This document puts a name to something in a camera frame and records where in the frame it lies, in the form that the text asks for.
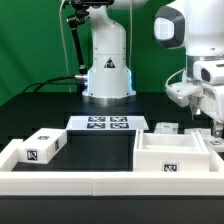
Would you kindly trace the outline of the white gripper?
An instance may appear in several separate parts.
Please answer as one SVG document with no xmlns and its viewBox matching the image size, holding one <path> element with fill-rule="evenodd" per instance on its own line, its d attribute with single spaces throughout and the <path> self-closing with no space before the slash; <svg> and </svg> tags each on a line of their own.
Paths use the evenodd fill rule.
<svg viewBox="0 0 224 224">
<path fill-rule="evenodd" d="M 212 118 L 213 136 L 221 137 L 224 124 L 224 60 L 196 61 L 193 84 L 198 91 L 189 96 L 192 114 L 204 113 Z"/>
</svg>

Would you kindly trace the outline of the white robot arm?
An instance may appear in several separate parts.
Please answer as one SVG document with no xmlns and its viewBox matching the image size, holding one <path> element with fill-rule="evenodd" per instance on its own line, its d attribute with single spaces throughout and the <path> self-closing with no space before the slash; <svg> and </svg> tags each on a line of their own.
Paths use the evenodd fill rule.
<svg viewBox="0 0 224 224">
<path fill-rule="evenodd" d="M 103 38 L 109 23 L 106 11 L 90 12 L 94 24 L 95 60 L 88 72 L 87 93 L 93 98 L 120 98 L 124 87 L 109 88 L 110 82 L 129 84 L 119 77 L 124 63 L 119 49 Z M 184 48 L 186 66 L 182 80 L 168 84 L 166 93 L 193 115 L 205 113 L 213 119 L 213 135 L 224 130 L 224 0 L 174 0 L 162 6 L 155 16 L 154 36 L 164 48 Z"/>
</svg>

